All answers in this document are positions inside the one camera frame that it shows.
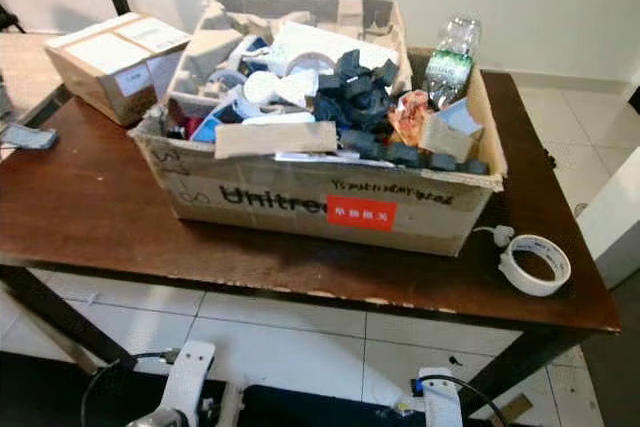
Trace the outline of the small wooden scrap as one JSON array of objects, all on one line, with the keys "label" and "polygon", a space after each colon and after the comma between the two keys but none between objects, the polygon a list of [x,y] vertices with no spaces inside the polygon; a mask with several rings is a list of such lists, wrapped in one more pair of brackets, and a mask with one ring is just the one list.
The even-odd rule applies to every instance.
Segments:
[{"label": "small wooden scrap", "polygon": [[490,417],[493,427],[515,427],[515,422],[521,415],[529,413],[532,409],[532,401],[525,394],[517,394],[515,398],[508,400],[497,413]]}]

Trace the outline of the orange crumpled wrapper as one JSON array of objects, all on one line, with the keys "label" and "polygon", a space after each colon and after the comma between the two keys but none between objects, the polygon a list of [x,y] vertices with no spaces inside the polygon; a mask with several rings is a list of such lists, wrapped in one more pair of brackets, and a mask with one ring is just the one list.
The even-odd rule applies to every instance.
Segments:
[{"label": "orange crumpled wrapper", "polygon": [[410,90],[398,98],[396,107],[388,112],[393,127],[393,139],[413,147],[420,147],[422,129],[430,112],[429,94],[425,90]]}]

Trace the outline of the brown cardboard strip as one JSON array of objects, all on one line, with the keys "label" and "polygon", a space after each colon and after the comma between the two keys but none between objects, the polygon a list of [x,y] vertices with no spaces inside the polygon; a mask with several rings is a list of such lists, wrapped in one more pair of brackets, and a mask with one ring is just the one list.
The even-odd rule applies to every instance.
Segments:
[{"label": "brown cardboard strip", "polygon": [[215,127],[216,159],[271,156],[279,152],[330,152],[337,149],[334,122],[224,124]]}]

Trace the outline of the white foam sheet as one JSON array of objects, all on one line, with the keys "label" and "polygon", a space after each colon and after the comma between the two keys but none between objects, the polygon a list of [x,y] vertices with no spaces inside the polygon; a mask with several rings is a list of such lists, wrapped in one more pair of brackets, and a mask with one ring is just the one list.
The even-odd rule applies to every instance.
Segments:
[{"label": "white foam sheet", "polygon": [[273,43],[265,57],[266,66],[275,75],[287,75],[289,63],[307,53],[319,53],[337,63],[340,56],[352,49],[360,52],[360,61],[366,69],[376,69],[390,61],[401,65],[401,53],[396,49],[376,46],[374,43],[357,40],[334,31],[315,28],[315,26],[293,21],[284,21],[280,29],[273,34]]}]

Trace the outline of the clear bottle with green label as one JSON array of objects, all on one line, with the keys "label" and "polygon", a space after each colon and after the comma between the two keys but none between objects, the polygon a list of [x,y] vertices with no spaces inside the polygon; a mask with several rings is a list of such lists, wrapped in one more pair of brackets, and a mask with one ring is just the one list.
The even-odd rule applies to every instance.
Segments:
[{"label": "clear bottle with green label", "polygon": [[440,28],[422,84],[434,110],[444,110],[465,93],[481,34],[483,25],[475,17],[453,16]]}]

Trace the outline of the grey cloth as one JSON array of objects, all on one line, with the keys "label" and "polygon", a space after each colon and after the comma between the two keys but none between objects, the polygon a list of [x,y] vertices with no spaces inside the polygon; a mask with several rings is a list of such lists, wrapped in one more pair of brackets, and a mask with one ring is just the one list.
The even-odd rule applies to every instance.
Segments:
[{"label": "grey cloth", "polygon": [[26,151],[47,151],[54,147],[58,139],[55,129],[35,129],[17,122],[9,122],[1,131],[1,143]]}]

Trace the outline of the small cardboard scrap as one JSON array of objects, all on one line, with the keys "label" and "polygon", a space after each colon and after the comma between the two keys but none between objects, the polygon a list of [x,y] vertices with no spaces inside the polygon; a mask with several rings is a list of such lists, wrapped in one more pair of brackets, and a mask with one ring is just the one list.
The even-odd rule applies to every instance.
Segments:
[{"label": "small cardboard scrap", "polygon": [[422,126],[420,147],[433,154],[448,154],[458,162],[470,159],[484,126],[468,111],[468,99],[431,113]]}]

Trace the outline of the black foam clump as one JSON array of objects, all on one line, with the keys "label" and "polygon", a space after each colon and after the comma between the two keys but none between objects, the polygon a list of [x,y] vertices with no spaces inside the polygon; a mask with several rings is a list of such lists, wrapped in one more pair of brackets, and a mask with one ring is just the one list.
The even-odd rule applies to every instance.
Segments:
[{"label": "black foam clump", "polygon": [[390,60],[375,69],[361,65],[360,49],[339,57],[333,74],[320,75],[312,99],[317,121],[333,121],[339,130],[357,130],[375,136],[392,133],[388,113],[399,66]]}]

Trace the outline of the black floor mat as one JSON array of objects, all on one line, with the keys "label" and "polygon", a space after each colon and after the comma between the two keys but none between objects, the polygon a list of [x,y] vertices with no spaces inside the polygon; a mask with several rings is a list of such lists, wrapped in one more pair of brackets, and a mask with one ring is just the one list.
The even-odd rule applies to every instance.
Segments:
[{"label": "black floor mat", "polygon": [[236,427],[425,427],[425,414],[264,385],[242,392]]}]

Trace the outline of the large printed cardboard box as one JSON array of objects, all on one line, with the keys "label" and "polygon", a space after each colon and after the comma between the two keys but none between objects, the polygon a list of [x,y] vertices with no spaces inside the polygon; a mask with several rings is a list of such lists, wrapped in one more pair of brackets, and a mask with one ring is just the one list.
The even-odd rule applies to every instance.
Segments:
[{"label": "large printed cardboard box", "polygon": [[[397,2],[211,0],[163,99],[131,131],[175,216],[410,252],[460,253],[507,174],[488,94],[474,85],[476,67],[460,99],[468,99],[468,111],[484,126],[470,159],[489,163],[489,175],[361,159],[338,143],[330,152],[216,159],[215,143],[189,140],[192,127],[232,101],[244,117],[238,124],[324,122],[315,119],[314,97],[305,107],[284,101],[253,104],[243,97],[248,76],[270,71],[265,57],[284,21],[396,49],[401,65],[389,88],[390,110],[404,93],[424,90],[434,49],[408,46]],[[307,53],[289,63],[287,75],[311,70],[320,76],[335,69],[329,58]]]}]

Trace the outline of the dark brown wooden table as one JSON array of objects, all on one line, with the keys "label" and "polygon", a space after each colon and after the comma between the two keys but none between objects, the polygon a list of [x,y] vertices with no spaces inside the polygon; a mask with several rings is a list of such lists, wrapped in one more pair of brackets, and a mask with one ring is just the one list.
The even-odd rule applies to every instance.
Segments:
[{"label": "dark brown wooden table", "polygon": [[54,148],[1,162],[1,277],[20,304],[109,362],[124,357],[123,346],[33,270],[515,331],[462,396],[466,413],[479,412],[582,341],[623,326],[515,80],[479,70],[474,85],[494,104],[508,172],[481,221],[554,241],[572,264],[556,295],[518,293],[488,239],[444,257],[180,220],[123,127],[78,98],[51,113]]}]

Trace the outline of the small white plastic piece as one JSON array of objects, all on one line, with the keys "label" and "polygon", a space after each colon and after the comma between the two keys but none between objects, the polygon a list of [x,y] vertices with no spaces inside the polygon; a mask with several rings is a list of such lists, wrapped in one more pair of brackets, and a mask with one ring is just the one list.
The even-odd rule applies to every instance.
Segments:
[{"label": "small white plastic piece", "polygon": [[472,229],[474,232],[489,232],[492,235],[494,244],[500,249],[506,249],[512,240],[515,239],[515,229],[507,225],[495,225],[495,226],[477,226]]}]

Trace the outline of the white tape roll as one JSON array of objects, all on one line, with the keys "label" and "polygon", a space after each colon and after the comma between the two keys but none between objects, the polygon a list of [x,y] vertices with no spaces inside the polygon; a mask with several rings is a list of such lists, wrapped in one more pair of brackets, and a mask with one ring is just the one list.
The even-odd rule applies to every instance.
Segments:
[{"label": "white tape roll", "polygon": [[[554,273],[552,280],[539,279],[518,266],[515,253],[531,253],[543,259]],[[557,293],[571,279],[572,264],[563,250],[549,239],[538,235],[516,235],[512,243],[499,254],[498,270],[521,293],[531,296],[549,296]]]}]

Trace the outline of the blue plastic scrap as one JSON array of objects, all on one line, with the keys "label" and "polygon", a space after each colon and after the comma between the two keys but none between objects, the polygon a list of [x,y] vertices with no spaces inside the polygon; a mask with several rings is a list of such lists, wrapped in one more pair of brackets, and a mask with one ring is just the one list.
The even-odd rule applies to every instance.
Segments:
[{"label": "blue plastic scrap", "polygon": [[224,106],[216,107],[211,111],[200,124],[192,127],[189,133],[191,142],[215,143],[218,139],[216,127],[221,125],[241,124],[244,117],[237,110],[237,101],[224,104]]}]

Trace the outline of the small labelled cardboard box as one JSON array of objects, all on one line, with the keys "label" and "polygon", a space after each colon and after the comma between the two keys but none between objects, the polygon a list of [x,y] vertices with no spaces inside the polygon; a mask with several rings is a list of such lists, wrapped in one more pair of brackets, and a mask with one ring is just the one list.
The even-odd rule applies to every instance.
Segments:
[{"label": "small labelled cardboard box", "polygon": [[44,43],[65,88],[128,127],[163,99],[192,35],[147,14],[124,14]]}]

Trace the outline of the black foam block strip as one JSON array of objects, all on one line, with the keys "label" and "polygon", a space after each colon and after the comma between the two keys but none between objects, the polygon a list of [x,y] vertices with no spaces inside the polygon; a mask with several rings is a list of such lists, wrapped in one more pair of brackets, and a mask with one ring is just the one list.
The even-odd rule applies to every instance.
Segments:
[{"label": "black foam block strip", "polygon": [[489,163],[481,159],[462,159],[447,153],[430,153],[402,142],[380,142],[374,134],[360,130],[339,130],[339,148],[353,151],[361,159],[385,161],[406,168],[430,168],[442,172],[489,175]]}]

